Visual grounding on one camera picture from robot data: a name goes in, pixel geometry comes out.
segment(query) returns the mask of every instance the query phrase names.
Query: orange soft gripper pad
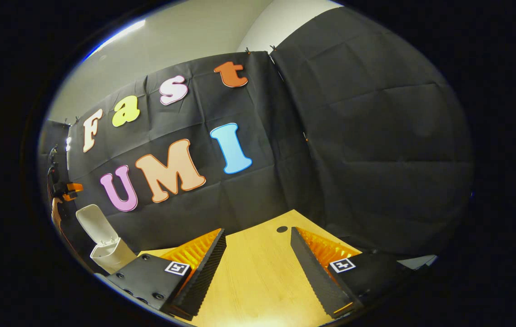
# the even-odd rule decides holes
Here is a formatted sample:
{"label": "orange soft gripper pad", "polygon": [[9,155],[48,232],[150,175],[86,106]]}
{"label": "orange soft gripper pad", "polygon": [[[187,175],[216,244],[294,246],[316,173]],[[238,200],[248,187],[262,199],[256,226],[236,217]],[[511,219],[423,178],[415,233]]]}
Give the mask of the orange soft gripper pad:
{"label": "orange soft gripper pad", "polygon": [[212,243],[216,239],[216,236],[218,236],[220,233],[220,230],[221,228],[218,228],[212,232],[209,232],[208,234],[194,238],[193,240],[178,246],[161,256],[163,259],[176,261],[178,263],[187,263],[191,266],[191,272],[189,273],[187,279],[185,279],[185,282],[181,288],[183,288],[185,284],[189,282],[191,276],[194,275],[195,270],[199,267],[199,264],[202,262],[210,246],[212,246]]}
{"label": "orange soft gripper pad", "polygon": [[344,258],[350,258],[354,255],[362,253],[361,251],[352,250],[350,248],[342,246],[341,244],[338,244],[337,242],[333,242],[331,240],[323,238],[322,236],[313,234],[308,230],[304,230],[298,227],[296,227],[296,229],[300,233],[300,236],[302,236],[304,242],[310,248],[310,251],[312,251],[316,259],[318,260],[318,263],[322,265],[322,267],[328,273],[329,277],[333,279],[333,281],[335,281],[335,278],[329,272],[329,263]]}

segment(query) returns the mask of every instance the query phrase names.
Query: wooden table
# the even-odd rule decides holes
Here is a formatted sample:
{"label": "wooden table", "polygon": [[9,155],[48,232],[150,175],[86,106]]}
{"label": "wooden table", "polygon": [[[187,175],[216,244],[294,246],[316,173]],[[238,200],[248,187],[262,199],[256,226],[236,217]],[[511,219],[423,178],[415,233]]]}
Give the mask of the wooden table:
{"label": "wooden table", "polygon": [[[288,229],[279,233],[280,226]],[[198,315],[190,322],[178,319],[198,327],[317,327],[332,321],[291,248],[293,226],[353,248],[295,210],[228,235],[227,248]],[[139,255],[161,256],[169,250]]]}

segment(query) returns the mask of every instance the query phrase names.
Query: black cloth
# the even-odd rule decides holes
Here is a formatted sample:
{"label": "black cloth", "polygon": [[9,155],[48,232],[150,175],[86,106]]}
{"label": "black cloth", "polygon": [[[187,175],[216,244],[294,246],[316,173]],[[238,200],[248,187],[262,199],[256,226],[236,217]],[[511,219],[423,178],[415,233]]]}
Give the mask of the black cloth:
{"label": "black cloth", "polygon": [[289,87],[324,193],[325,229],[355,247],[432,254],[470,197],[463,110],[420,52],[348,8],[271,56]]}
{"label": "black cloth", "polygon": [[[242,87],[227,87],[214,68],[232,61],[243,65]],[[188,93],[167,106],[159,87],[182,75]],[[129,95],[138,98],[139,117],[119,127],[111,123],[115,104]],[[83,153],[83,122],[98,109],[104,111],[94,146]],[[225,174],[225,159],[210,131],[228,123],[238,125],[237,137],[252,165]],[[296,110],[266,51],[219,54],[177,64],[149,74],[112,93],[71,127],[69,175],[84,185],[77,207],[94,203],[133,251],[174,247],[225,228],[230,234],[257,225],[291,209],[322,223],[322,192],[312,167]],[[206,184],[191,191],[179,189],[169,199],[154,203],[140,157],[152,154],[167,165],[169,145],[189,139],[189,153]],[[115,170],[129,166],[129,178],[138,206],[127,213],[116,209],[100,178],[113,174],[121,199],[127,194]]]}

